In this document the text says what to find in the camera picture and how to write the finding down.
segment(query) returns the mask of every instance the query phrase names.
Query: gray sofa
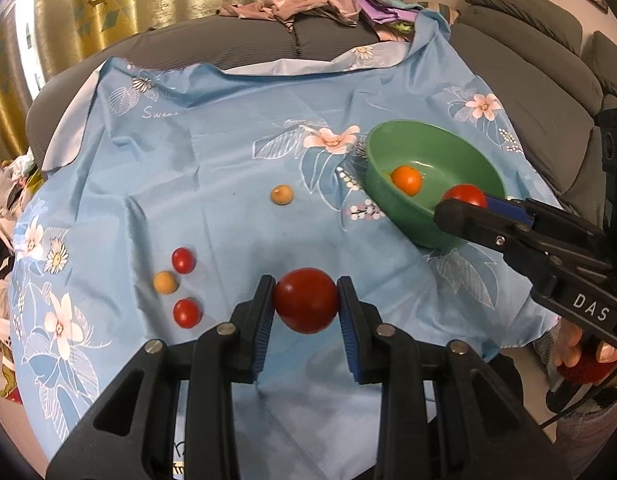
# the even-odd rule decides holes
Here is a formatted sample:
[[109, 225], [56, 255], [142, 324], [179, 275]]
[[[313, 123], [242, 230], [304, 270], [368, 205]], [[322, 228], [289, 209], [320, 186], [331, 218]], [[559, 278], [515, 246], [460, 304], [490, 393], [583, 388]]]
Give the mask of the gray sofa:
[[[602, 224], [605, 176], [594, 117], [617, 107], [617, 46], [596, 33], [580, 57], [582, 26], [548, 0], [466, 0], [451, 44], [500, 98], [538, 173], [567, 208]], [[299, 16], [289, 33], [275, 22], [210, 16], [127, 38], [55, 76], [33, 103], [27, 135], [41, 162], [61, 115], [109, 56], [137, 66], [221, 69], [280, 58], [331, 60], [378, 41], [364, 22], [346, 27]]]

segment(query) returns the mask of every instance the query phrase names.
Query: sofa cushion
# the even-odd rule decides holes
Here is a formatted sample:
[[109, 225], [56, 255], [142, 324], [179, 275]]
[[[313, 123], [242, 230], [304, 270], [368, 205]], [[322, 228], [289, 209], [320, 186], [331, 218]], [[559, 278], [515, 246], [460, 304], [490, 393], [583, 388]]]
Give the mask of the sofa cushion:
[[212, 63], [222, 70], [297, 57], [295, 36], [282, 23], [208, 16], [141, 34], [127, 56], [137, 66], [175, 70]]
[[617, 108], [617, 97], [613, 94], [605, 94], [602, 98], [602, 110]]
[[293, 28], [300, 59], [330, 61], [356, 46], [380, 41], [364, 20], [350, 27], [322, 16], [300, 14], [295, 17]]
[[585, 46], [582, 59], [599, 79], [604, 93], [617, 97], [617, 45], [596, 30]]
[[578, 56], [539, 30], [489, 7], [469, 6], [458, 18], [494, 40], [555, 81], [586, 111], [595, 115], [602, 105], [602, 88], [591, 69]]
[[538, 68], [476, 28], [451, 27], [451, 45], [498, 96], [530, 163], [559, 193], [582, 166], [593, 119]]
[[564, 193], [560, 202], [577, 215], [602, 227], [605, 189], [606, 174], [602, 170], [602, 134], [595, 126], [591, 131], [582, 167], [573, 186]]
[[466, 0], [469, 4], [501, 10], [537, 28], [579, 56], [582, 25], [570, 12], [548, 0]]

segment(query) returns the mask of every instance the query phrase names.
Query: black cable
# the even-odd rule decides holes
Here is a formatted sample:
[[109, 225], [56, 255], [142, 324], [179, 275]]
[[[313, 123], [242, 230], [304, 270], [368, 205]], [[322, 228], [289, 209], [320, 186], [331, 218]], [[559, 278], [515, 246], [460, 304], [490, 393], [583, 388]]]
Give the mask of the black cable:
[[549, 420], [543, 422], [542, 424], [540, 424], [540, 428], [544, 429], [548, 426], [550, 426], [551, 424], [553, 424], [554, 422], [559, 421], [561, 418], [570, 415], [571, 413], [575, 412], [576, 409], [578, 409], [580, 406], [582, 406], [584, 403], [588, 402], [589, 400], [591, 400], [592, 398], [594, 398], [597, 394], [599, 394], [602, 390], [604, 390], [607, 386], [607, 384], [609, 384], [612, 380], [614, 380], [614, 378], [617, 377], [617, 368], [615, 368], [614, 371], [612, 371], [609, 376], [602, 381], [600, 384], [598, 384], [597, 386], [591, 388], [584, 397], [582, 397], [578, 402], [575, 402], [572, 406], [569, 406], [568, 408], [563, 409], [561, 412], [559, 412], [557, 415], [552, 416]]

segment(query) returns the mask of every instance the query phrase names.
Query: green bowl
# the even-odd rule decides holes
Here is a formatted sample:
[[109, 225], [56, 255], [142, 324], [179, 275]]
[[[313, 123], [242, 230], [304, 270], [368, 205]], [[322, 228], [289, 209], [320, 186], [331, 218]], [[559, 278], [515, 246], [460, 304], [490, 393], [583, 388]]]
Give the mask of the green bowl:
[[[366, 192], [414, 244], [450, 250], [461, 240], [440, 231], [433, 221], [442, 195], [457, 184], [473, 184], [484, 193], [505, 198], [502, 179], [487, 158], [466, 140], [419, 121], [378, 124], [366, 141], [369, 168]], [[391, 181], [398, 166], [423, 176], [421, 191], [409, 196]]]

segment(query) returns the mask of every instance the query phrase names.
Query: deer pattern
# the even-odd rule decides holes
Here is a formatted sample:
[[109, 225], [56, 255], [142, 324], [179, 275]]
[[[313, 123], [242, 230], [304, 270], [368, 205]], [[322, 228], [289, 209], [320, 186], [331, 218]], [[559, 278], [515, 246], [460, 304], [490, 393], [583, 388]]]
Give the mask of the deer pattern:
[[91, 9], [93, 9], [93, 14], [99, 14], [108, 9], [106, 0], [86, 0], [86, 2], [91, 6]]

